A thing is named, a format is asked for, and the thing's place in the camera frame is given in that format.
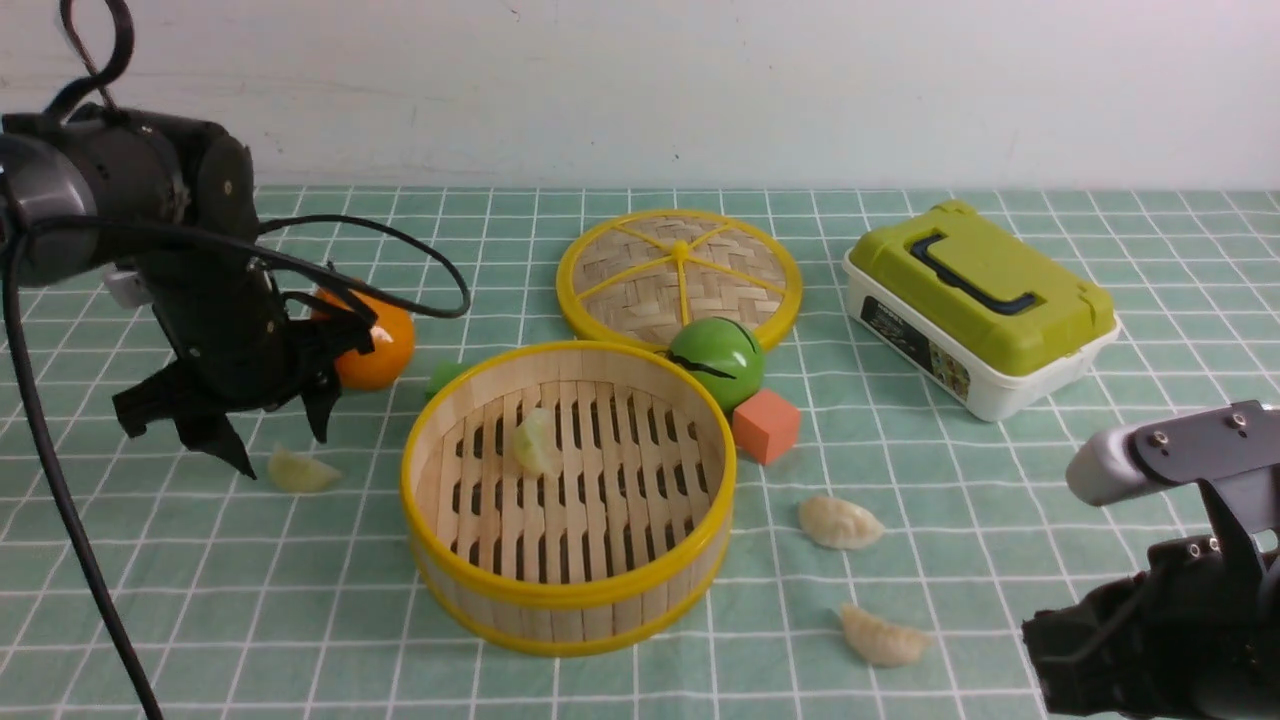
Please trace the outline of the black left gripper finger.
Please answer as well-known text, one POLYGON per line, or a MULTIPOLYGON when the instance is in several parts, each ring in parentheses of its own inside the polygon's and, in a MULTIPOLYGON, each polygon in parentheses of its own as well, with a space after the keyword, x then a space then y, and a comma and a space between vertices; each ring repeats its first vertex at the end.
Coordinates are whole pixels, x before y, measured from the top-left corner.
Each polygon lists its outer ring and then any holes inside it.
POLYGON ((175 429, 188 451, 215 457, 241 475, 257 479, 244 442, 225 414, 178 416, 175 429))
POLYGON ((315 375, 300 392, 308 428, 321 445, 328 442, 330 415, 340 396, 342 387, 337 375, 315 375))

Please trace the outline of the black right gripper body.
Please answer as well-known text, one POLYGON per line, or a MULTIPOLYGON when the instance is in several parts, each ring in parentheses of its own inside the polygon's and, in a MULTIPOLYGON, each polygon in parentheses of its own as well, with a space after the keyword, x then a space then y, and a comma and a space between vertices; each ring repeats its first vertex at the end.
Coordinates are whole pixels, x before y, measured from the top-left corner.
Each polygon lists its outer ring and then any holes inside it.
POLYGON ((1153 544, 1147 557, 1144 571, 1021 624, 1048 712, 1275 719, 1277 551, 1260 555, 1260 582, 1235 578, 1210 536, 1153 544))

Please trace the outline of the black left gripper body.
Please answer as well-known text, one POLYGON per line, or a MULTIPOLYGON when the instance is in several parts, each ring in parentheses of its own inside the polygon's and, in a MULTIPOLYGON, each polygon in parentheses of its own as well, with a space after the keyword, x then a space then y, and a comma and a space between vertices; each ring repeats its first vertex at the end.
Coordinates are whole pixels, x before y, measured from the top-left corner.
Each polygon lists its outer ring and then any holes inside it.
POLYGON ((114 397, 131 438, 154 421, 285 405, 315 375, 337 375, 340 355, 372 350, 369 307, 280 293, 244 255, 152 251, 134 266, 175 359, 114 397))

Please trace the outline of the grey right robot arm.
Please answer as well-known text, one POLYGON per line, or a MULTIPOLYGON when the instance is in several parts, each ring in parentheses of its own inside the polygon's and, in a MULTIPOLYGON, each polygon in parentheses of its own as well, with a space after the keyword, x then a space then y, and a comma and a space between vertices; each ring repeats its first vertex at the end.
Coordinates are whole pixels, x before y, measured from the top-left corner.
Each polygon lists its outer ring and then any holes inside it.
POLYGON ((1152 544, 1148 568, 1021 626, 1051 714, 1275 719, 1279 524, 1275 407, 1236 402, 1093 434, 1065 473, 1105 507, 1196 487, 1211 530, 1152 544))

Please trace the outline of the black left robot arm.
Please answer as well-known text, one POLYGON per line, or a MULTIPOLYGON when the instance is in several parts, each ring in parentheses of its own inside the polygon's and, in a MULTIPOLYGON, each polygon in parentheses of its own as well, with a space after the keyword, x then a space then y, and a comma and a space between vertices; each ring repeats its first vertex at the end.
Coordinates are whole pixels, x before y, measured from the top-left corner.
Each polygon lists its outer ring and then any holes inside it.
POLYGON ((259 256, 253 163, 221 126, 86 105, 63 124, 3 119, 3 228, 23 240, 23 288, 116 265, 116 290, 147 304, 174 359, 114 395, 123 430, 174 423, 187 450, 251 475, 230 413, 301 398, 314 438, 342 388, 337 359, 371 348, 372 316, 344 309, 288 315, 259 256))

